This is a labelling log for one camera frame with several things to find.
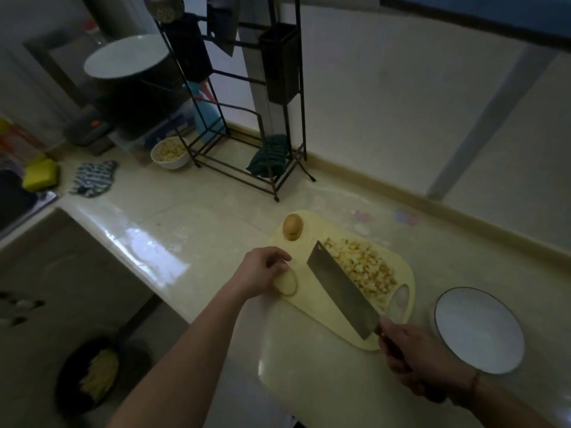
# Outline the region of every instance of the yellow sponge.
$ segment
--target yellow sponge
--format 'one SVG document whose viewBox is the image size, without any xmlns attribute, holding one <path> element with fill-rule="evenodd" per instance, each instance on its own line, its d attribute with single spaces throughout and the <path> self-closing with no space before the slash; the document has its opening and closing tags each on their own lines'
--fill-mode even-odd
<svg viewBox="0 0 571 428">
<path fill-rule="evenodd" d="M 58 165 L 46 156 L 34 159 L 26 165 L 22 187 L 30 192 L 58 184 Z"/>
</svg>

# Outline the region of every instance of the forearm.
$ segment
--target forearm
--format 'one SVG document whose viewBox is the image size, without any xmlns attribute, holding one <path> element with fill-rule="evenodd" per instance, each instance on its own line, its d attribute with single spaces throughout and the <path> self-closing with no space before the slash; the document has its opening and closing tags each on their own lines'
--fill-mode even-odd
<svg viewBox="0 0 571 428">
<path fill-rule="evenodd" d="M 486 428 L 554 428 L 501 386 L 481 377 L 469 410 Z"/>
<path fill-rule="evenodd" d="M 226 284 L 119 408 L 109 428 L 200 427 L 245 298 Z"/>
</svg>

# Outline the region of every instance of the yellow cutting board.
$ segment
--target yellow cutting board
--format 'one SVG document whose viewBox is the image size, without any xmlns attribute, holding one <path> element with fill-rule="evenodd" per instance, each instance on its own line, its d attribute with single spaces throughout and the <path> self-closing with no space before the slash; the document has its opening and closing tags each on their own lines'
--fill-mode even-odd
<svg viewBox="0 0 571 428">
<path fill-rule="evenodd" d="M 331 237 L 331 239 L 335 241 L 346 238 L 350 241 L 358 240 L 370 243 L 375 247 L 379 256 L 384 259 L 389 266 L 393 267 L 395 271 L 395 280 L 398 285 L 389 293 L 387 306 L 399 287 L 407 285 L 409 288 L 408 305 L 404 315 L 404 322 L 408 321 L 415 301 L 415 277 L 412 274 L 410 266 L 394 252 L 339 226 L 332 225 L 313 213 L 306 210 L 298 210 L 293 213 L 301 216 L 303 220 L 301 236 L 295 241 L 286 239 L 283 235 L 282 221 L 274 235 L 269 239 L 270 245 L 278 246 L 289 252 L 292 256 L 292 260 L 289 262 L 291 269 L 275 280 L 275 287 L 282 293 L 293 293 L 291 295 L 282 294 L 282 298 L 316 319 L 341 338 L 346 339 L 351 344 L 364 350 L 378 350 L 379 345 L 375 334 L 372 334 L 365 340 L 361 339 L 353 329 L 353 326 L 351 326 L 331 297 L 329 297 L 325 289 L 321 286 L 313 272 L 311 272 L 307 265 L 307 259 L 310 257 L 315 243 L 318 240 L 324 243 L 327 237 Z M 380 314 L 384 314 L 379 309 L 377 309 L 377 311 Z"/>
</svg>

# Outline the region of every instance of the knife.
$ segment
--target knife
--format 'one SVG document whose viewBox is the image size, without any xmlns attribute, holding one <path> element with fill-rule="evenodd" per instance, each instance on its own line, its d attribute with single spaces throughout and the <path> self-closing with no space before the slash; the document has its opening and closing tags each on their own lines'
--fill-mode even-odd
<svg viewBox="0 0 571 428">
<path fill-rule="evenodd" d="M 401 349 L 382 332 L 379 313 L 319 240 L 307 259 L 307 265 L 361 339 L 367 339 L 374 331 L 387 345 L 389 354 L 406 363 Z M 429 401 L 441 403 L 446 400 L 444 390 L 425 381 L 422 384 Z"/>
</svg>

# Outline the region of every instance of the beige countertop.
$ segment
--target beige countertop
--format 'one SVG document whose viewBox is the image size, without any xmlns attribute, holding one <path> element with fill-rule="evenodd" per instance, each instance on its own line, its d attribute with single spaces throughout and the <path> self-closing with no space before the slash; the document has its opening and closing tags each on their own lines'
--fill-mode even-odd
<svg viewBox="0 0 571 428">
<path fill-rule="evenodd" d="M 233 141 L 220 153 L 241 156 L 241 147 Z M 285 215 L 310 210 L 409 263 L 416 279 L 413 323 L 426 326 L 431 304 L 451 287 L 480 288 L 506 303 L 524 329 L 526 355 L 517 370 L 498 381 L 558 426 L 571 426 L 567 274 L 317 170 L 312 173 L 318 181 L 311 183 L 297 169 L 275 203 L 270 195 L 208 168 L 143 168 L 115 148 L 99 158 L 80 152 L 66 158 L 61 192 L 70 187 L 79 163 L 108 159 L 119 162 L 108 193 L 95 199 L 64 194 L 55 207 L 188 322 L 245 252 L 266 244 Z M 357 211 L 369 218 L 357 218 Z M 397 218 L 403 213 L 411 213 L 409 223 Z M 274 295 L 244 307 L 229 357 L 259 377 L 308 428 L 478 426 L 450 403 L 432 405 L 413 396 L 378 352 L 352 347 Z"/>
</svg>

